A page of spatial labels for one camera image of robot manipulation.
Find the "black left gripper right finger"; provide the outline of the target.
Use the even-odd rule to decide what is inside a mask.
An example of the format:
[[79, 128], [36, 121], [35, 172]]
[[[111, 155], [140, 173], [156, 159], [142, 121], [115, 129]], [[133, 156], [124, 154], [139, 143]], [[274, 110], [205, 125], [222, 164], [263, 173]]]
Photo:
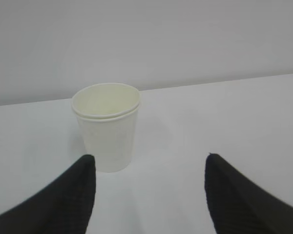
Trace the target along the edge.
[[257, 186], [218, 154], [206, 159], [204, 186], [218, 234], [293, 234], [293, 207]]

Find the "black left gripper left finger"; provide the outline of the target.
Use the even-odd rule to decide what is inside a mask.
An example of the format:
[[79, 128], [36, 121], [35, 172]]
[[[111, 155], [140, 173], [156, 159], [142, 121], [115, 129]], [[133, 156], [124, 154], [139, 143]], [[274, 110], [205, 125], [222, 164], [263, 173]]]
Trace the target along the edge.
[[84, 155], [34, 196], [0, 214], [0, 234], [84, 234], [95, 193], [95, 159]]

